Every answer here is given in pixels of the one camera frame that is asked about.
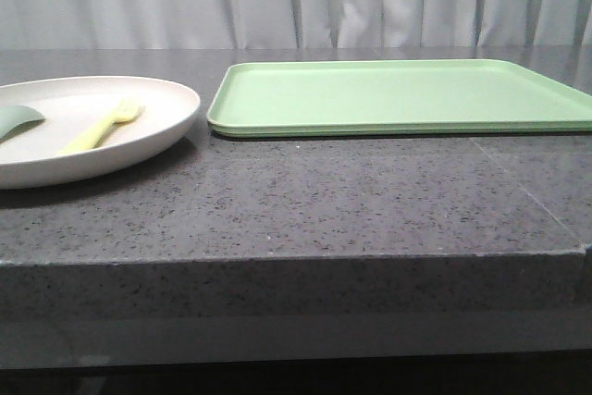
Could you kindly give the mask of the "yellow plastic fork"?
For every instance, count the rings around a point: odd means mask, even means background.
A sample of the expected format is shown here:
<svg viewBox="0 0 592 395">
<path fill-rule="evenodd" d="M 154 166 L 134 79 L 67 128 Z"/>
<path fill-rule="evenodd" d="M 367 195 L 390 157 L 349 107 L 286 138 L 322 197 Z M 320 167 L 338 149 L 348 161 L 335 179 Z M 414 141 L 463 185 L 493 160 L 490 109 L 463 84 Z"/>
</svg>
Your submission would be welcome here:
<svg viewBox="0 0 592 395">
<path fill-rule="evenodd" d="M 115 108 L 100 117 L 55 154 L 70 155 L 94 149 L 112 128 L 134 121 L 141 115 L 142 110 L 143 107 L 137 101 L 122 99 Z"/>
</svg>

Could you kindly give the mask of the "white round plate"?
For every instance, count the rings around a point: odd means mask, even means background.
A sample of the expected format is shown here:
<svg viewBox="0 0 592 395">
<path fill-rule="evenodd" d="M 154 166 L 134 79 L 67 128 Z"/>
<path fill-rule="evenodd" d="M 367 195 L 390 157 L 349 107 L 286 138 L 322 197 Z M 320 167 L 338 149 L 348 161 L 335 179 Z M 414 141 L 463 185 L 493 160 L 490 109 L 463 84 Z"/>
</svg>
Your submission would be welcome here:
<svg viewBox="0 0 592 395">
<path fill-rule="evenodd" d="M 140 106 L 135 120 L 115 127 L 95 149 L 58 154 L 123 98 Z M 200 97 L 168 80 L 88 76 L 4 85 L 1 103 L 27 105 L 44 116 L 43 122 L 1 143 L 1 187 L 12 190 L 90 179 L 155 156 L 189 130 Z"/>
</svg>

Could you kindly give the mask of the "light green serving tray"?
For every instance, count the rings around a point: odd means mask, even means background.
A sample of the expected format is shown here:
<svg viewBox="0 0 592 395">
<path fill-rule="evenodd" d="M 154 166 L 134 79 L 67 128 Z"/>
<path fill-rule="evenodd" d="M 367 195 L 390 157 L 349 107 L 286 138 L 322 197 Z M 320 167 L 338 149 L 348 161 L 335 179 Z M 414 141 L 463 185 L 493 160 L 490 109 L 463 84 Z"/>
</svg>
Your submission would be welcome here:
<svg viewBox="0 0 592 395">
<path fill-rule="evenodd" d="M 591 129 L 591 97 L 496 59 L 257 62 L 230 67 L 207 112 L 238 138 Z"/>
</svg>

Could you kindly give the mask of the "green plastic spoon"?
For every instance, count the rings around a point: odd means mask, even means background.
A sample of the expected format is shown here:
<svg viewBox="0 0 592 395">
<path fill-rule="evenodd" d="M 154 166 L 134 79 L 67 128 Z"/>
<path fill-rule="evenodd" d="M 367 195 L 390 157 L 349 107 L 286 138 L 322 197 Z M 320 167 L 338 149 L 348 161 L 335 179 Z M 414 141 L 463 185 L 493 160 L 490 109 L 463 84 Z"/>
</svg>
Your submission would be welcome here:
<svg viewBox="0 0 592 395">
<path fill-rule="evenodd" d="M 32 130 L 45 121 L 45 116 L 27 105 L 1 106 L 1 142 Z"/>
</svg>

